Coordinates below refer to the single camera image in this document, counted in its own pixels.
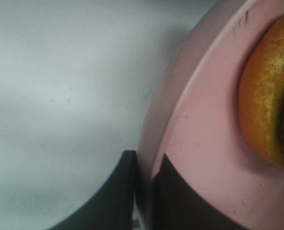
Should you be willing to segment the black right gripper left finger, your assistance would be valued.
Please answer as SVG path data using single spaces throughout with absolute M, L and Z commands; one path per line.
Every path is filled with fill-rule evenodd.
M 122 153 L 102 187 L 52 230 L 131 230 L 136 180 L 136 151 Z

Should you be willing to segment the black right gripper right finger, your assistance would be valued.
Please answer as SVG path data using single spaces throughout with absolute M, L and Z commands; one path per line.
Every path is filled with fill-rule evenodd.
M 155 230 L 226 230 L 227 219 L 205 202 L 163 157 L 154 191 Z

